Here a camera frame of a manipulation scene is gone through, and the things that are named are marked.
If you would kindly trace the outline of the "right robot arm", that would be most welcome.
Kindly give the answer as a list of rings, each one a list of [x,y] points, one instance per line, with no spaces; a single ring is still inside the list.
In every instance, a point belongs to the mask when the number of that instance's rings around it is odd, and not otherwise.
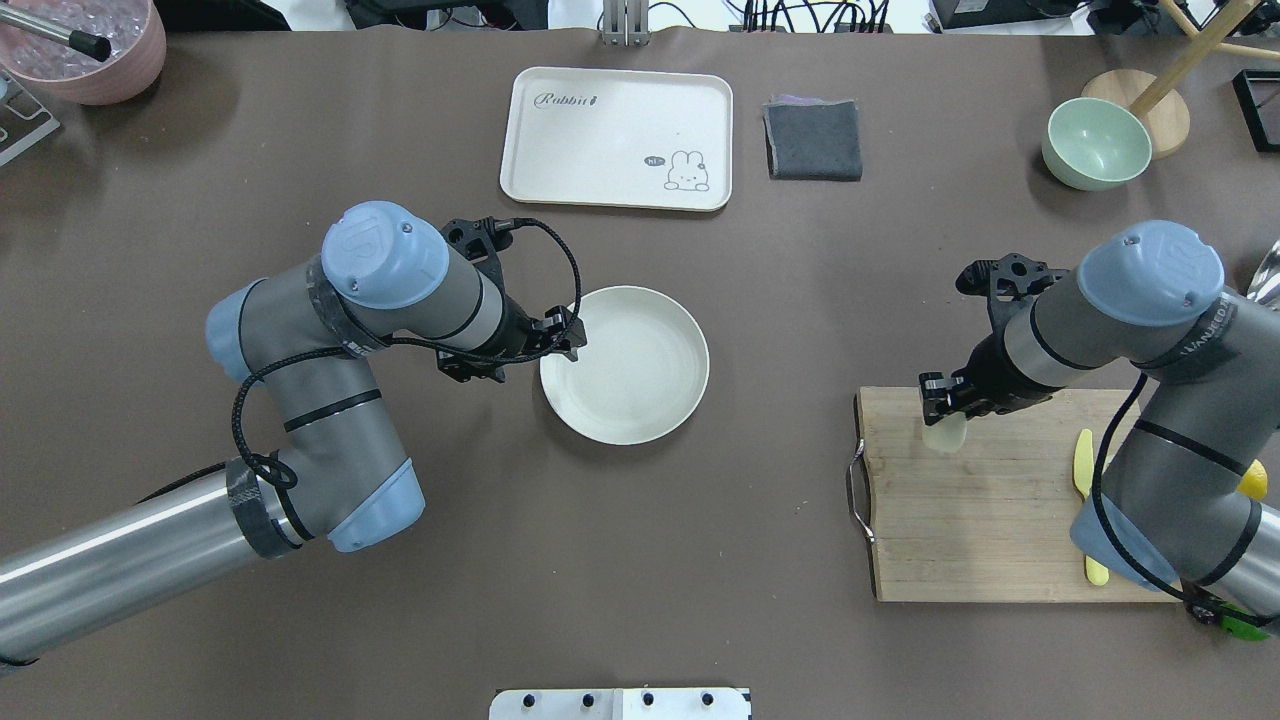
[[[1051,400],[1123,359],[1153,383],[1120,445],[1107,430],[1070,537],[1148,591],[1277,632],[1277,510],[1239,491],[1276,434],[1277,313],[1229,288],[1192,228],[1147,220],[1071,270],[1018,254],[956,282],[992,332],[950,374],[919,378],[928,427]]]

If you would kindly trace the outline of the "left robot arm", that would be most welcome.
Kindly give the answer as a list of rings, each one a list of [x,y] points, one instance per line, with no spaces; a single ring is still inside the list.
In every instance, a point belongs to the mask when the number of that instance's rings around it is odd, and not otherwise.
[[[429,348],[458,382],[588,342],[575,307],[535,318],[499,252],[532,218],[438,229],[390,201],[352,206],[319,255],[216,304],[212,359],[237,384],[236,455],[3,562],[3,674],[44,652],[317,537],[379,543],[425,509],[369,357]]]

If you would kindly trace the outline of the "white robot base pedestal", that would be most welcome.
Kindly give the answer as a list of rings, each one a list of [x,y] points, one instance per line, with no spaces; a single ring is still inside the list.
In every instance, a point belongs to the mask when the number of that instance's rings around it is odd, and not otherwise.
[[[750,691],[732,687],[508,689],[489,719],[751,719]]]

